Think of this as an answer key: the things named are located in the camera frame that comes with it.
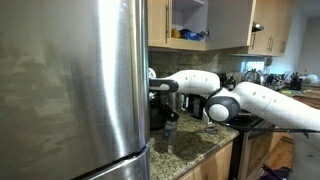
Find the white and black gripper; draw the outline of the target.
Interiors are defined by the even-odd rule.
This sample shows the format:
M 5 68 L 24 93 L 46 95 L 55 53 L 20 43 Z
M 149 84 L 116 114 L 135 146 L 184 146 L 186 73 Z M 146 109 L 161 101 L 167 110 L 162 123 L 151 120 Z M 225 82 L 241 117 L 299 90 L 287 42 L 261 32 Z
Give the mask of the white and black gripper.
M 165 103 L 159 94 L 155 94 L 149 101 L 150 103 L 150 115 L 152 122 L 164 122 L 164 121 L 178 121 L 179 115 L 173 111 L 169 103 Z

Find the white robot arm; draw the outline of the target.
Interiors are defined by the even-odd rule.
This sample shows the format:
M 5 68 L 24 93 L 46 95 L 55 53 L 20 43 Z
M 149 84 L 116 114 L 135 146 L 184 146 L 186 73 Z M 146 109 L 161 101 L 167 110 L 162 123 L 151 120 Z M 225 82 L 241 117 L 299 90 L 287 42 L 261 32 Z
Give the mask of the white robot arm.
M 294 137 L 288 180 L 320 177 L 319 109 L 252 82 L 241 82 L 228 90 L 220 85 L 217 74 L 202 70 L 182 70 L 163 78 L 150 70 L 149 89 L 205 97 L 206 114 L 214 122 L 226 123 L 245 110 L 274 124 Z

